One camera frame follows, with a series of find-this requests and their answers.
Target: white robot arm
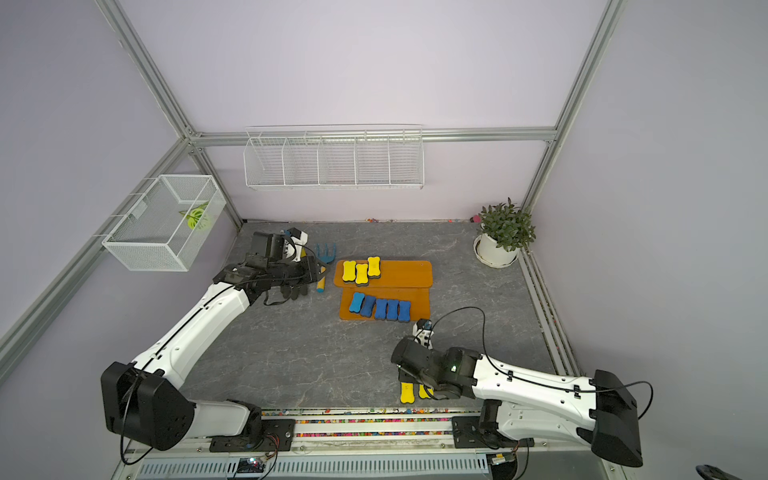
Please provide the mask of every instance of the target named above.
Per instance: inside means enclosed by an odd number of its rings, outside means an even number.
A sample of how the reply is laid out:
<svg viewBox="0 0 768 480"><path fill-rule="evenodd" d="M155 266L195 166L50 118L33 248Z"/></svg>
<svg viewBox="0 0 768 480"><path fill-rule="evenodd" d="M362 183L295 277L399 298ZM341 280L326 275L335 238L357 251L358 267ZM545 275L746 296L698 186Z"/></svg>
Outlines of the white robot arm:
<svg viewBox="0 0 768 480"><path fill-rule="evenodd" d="M258 446L264 438L261 411L243 402L191 401L179 388L219 334L272 286L284 300L306 294L327 266L300 256L307 235L255 233L251 253L226 266L195 306L160 340L129 364L114 362L101 375L107 428L159 450L193 437L221 437L221 451Z"/></svg>
<svg viewBox="0 0 768 480"><path fill-rule="evenodd" d="M401 382L421 383L435 399L485 400L478 424L469 432L457 432L455 424L454 435L474 436L491 448L529 438L574 440L619 465L643 465L637 402L614 374L550 375L469 349L437 352L431 338L429 321L420 320L413 335L398 343L392 363Z"/></svg>

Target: wall-mounted wire shelf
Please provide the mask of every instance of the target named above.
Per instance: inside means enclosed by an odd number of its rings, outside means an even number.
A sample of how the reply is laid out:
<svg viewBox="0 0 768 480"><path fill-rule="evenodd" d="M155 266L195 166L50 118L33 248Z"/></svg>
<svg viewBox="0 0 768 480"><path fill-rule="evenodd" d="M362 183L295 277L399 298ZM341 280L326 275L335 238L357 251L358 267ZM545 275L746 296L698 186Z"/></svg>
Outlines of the wall-mounted wire shelf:
<svg viewBox="0 0 768 480"><path fill-rule="evenodd" d="M226 204L210 175L160 175L102 244L129 270L186 272Z"/></svg>
<svg viewBox="0 0 768 480"><path fill-rule="evenodd" d="M420 126L349 127L247 129L246 184L254 190L424 186Z"/></svg>

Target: yellow handle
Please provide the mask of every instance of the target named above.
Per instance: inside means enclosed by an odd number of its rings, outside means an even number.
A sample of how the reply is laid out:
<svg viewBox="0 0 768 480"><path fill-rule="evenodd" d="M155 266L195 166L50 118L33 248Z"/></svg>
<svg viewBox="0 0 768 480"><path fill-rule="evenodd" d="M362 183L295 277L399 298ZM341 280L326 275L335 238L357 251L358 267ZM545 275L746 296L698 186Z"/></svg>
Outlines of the yellow handle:
<svg viewBox="0 0 768 480"><path fill-rule="evenodd" d="M320 267L320 273L326 271L326 268L324 266ZM326 289L326 278L323 277L320 279L320 281L317 283L317 291L322 292Z"/></svg>

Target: white flower pot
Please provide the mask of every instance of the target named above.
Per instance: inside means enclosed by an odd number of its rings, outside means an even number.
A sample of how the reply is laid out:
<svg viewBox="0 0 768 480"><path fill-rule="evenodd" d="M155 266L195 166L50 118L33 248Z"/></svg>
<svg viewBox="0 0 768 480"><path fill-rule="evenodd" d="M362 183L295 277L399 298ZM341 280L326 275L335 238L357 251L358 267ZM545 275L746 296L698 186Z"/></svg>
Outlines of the white flower pot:
<svg viewBox="0 0 768 480"><path fill-rule="evenodd" d="M485 265L494 268L504 268L512 265L512 262L518 257L518 250L508 252L504 247L500 247L496 240L493 240L487 234L483 233L475 239L475 255Z"/></svg>

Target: wooden board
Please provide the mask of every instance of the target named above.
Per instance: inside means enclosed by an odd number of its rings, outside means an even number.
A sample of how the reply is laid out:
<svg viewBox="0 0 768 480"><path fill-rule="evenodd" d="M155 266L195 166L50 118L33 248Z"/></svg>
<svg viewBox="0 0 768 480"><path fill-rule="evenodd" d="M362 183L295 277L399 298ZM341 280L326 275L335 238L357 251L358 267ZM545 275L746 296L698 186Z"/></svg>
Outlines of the wooden board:
<svg viewBox="0 0 768 480"><path fill-rule="evenodd" d="M368 263L367 259L355 261ZM344 280L341 280L344 274L343 264L344 260L336 262L336 273L333 275L333 284L336 286L361 289L377 287L429 288L432 286L432 264L425 260L382 260L381 278L369 279L368 286L361 287L357 287L354 283L344 283Z"/></svg>
<svg viewBox="0 0 768 480"><path fill-rule="evenodd" d="M388 300L408 300L411 303L411 321L418 322L419 319L429 318L429 288L394 288L394 287L371 287L363 286L360 288L342 289L341 307L339 308L339 318L342 320L376 320L373 315L370 318L352 313L349 311L349 305L352 303L352 296L355 292L362 292L366 295L373 295L376 298L386 298ZM380 322L394 322L395 320L380 320Z"/></svg>

